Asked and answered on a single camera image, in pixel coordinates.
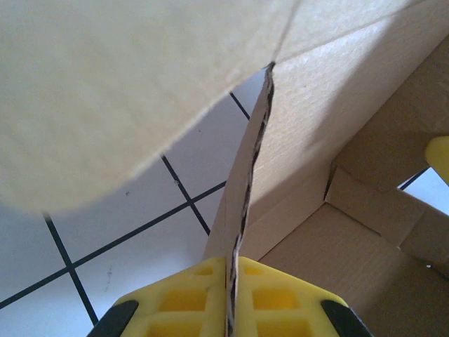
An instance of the tile grout line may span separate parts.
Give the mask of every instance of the tile grout line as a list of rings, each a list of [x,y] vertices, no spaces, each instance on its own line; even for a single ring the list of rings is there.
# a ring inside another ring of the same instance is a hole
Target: tile grout line
[[[195,198],[192,199],[193,202],[198,202],[201,199],[204,199],[205,197],[211,195],[214,192],[217,192],[218,190],[221,190],[224,186],[226,185],[226,180],[212,188],[210,188],[209,190],[199,194],[198,196],[196,196]]]
[[[237,97],[232,93],[232,91],[229,93],[229,95],[232,97],[234,102],[239,106],[240,110],[243,112],[243,114],[245,115],[246,119],[249,121],[250,120],[250,115],[246,112],[245,108],[240,103],[240,101],[237,99]]]
[[[226,181],[224,181],[223,183],[220,183],[212,188],[210,188],[209,190],[199,194],[198,196],[196,196],[195,198],[192,199],[193,202],[198,202],[206,197],[208,197],[209,195],[211,195],[214,192],[217,192],[218,190],[220,190],[221,188],[223,188],[226,184]],[[110,242],[108,244],[106,244],[105,246],[97,249],[96,251],[88,254],[87,256],[84,256],[83,258],[80,258],[79,260],[75,261],[74,263],[72,263],[73,268],[79,267],[80,265],[83,265],[84,263],[92,260],[93,258],[96,258],[97,256],[99,256],[102,253],[105,253],[106,251],[114,248],[115,246],[118,246],[120,243],[125,242],[126,240],[130,239],[131,237],[134,237],[135,235],[143,232],[144,230],[152,227],[153,225],[161,222],[162,220],[165,220],[166,218],[168,218],[169,216],[172,216],[174,214],[176,214],[177,212],[185,209],[186,207],[188,207],[188,203],[185,202],[177,207],[175,207],[174,209],[169,210],[168,212],[164,213],[163,215],[149,221],[148,223],[136,228],[135,230],[133,230],[132,232],[129,232],[128,234],[125,234],[122,237],[119,237],[118,239],[114,240],[113,242]],[[50,276],[47,276],[45,278],[43,278],[42,280],[32,284],[31,286],[28,286],[27,288],[19,291],[18,293],[15,293],[14,295],[8,297],[7,299],[3,300],[0,302],[0,309],[3,309],[4,307],[14,303],[17,300],[20,300],[22,297],[28,295],[29,293],[32,293],[33,291],[49,284],[50,282],[54,281],[55,279],[67,274],[69,272],[69,268],[68,267],[64,267],[61,270],[58,270],[57,272],[54,272],[53,274],[51,274]]]
[[[69,268],[64,267],[61,270],[58,270],[57,272],[54,272],[52,275],[47,276],[45,279],[42,279],[41,281],[36,282],[35,284],[19,291],[18,293],[15,293],[11,297],[8,297],[6,300],[3,300],[0,302],[0,309],[3,309],[7,305],[10,305],[11,303],[14,303],[17,300],[20,300],[22,297],[28,295],[29,293],[32,293],[33,291],[45,286],[46,284],[49,284],[50,282],[54,281],[58,277],[63,276],[69,271]]]
[[[91,319],[92,324],[95,325],[98,322],[97,315],[93,309],[92,303],[89,301],[89,297],[87,296],[86,291],[84,290],[83,284],[81,283],[81,280],[79,279],[78,274],[76,273],[76,270],[72,265],[72,261],[70,260],[69,254],[67,253],[67,250],[65,249],[64,244],[62,243],[58,231],[56,230],[55,224],[53,223],[53,220],[51,220],[50,215],[44,214],[43,218],[45,219],[47,227],[50,230],[51,236],[55,241],[55,244],[58,248],[59,253],[61,254],[61,257],[64,260],[65,266],[68,269],[70,277],[72,278],[72,281],[75,285],[76,290],[78,291],[81,301],[84,304],[84,307],[89,315],[89,318]]]
[[[186,199],[186,201],[189,204],[190,208],[194,212],[194,214],[195,214],[196,218],[198,219],[199,223],[203,227],[203,229],[206,232],[206,234],[209,236],[209,234],[210,234],[209,227],[207,226],[206,222],[204,221],[203,216],[199,213],[197,207],[195,206],[195,203],[192,201],[192,198],[190,198],[189,194],[187,193],[186,189],[184,188],[184,185],[181,183],[181,180],[177,176],[175,170],[173,169],[171,164],[168,162],[168,159],[167,159],[166,156],[162,155],[161,158],[162,158],[163,163],[166,165],[166,168],[170,172],[172,178],[177,182],[177,186],[180,188],[180,191],[181,191],[182,195],[184,195],[184,198]]]

